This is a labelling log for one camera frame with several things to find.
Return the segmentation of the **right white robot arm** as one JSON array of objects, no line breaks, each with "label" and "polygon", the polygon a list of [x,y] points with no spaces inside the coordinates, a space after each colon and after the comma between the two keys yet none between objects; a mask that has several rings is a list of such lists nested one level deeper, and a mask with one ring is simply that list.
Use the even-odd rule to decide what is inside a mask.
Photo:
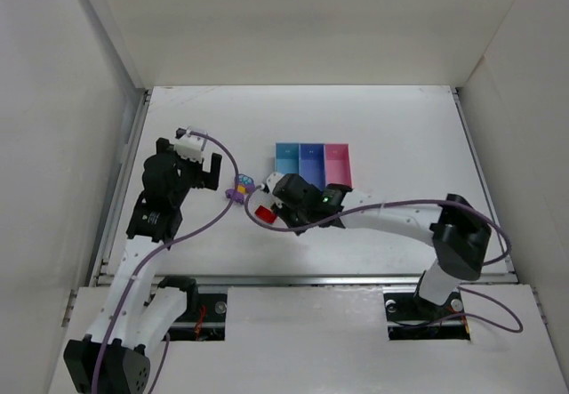
[{"label": "right white robot arm", "polygon": [[460,195],[390,205],[347,185],[319,189],[296,173],[279,172],[263,191],[274,198],[276,217],[297,235],[313,227],[369,229],[431,246],[436,258],[414,293],[420,304],[443,307],[460,283],[480,278],[492,230]]}]

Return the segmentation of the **purple yellow lego flower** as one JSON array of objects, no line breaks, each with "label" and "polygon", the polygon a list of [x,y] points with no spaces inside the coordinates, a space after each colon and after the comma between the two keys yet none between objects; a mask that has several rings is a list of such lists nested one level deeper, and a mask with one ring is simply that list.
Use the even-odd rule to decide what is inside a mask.
[{"label": "purple yellow lego flower", "polygon": [[237,177],[237,185],[225,191],[226,199],[243,205],[246,197],[255,190],[254,179],[246,174],[240,173]]}]

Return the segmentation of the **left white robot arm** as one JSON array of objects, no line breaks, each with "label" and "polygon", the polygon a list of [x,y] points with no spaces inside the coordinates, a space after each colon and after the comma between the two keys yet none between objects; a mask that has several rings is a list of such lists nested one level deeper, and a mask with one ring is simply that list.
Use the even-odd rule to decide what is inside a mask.
[{"label": "left white robot arm", "polygon": [[79,393],[142,393],[150,354],[170,325],[191,308],[196,282],[167,277],[151,286],[182,222],[181,206],[192,189],[219,187],[222,156],[203,168],[205,133],[180,129],[160,138],[143,164],[142,191],[126,229],[124,253],[99,314],[80,340],[68,341],[63,359]]}]

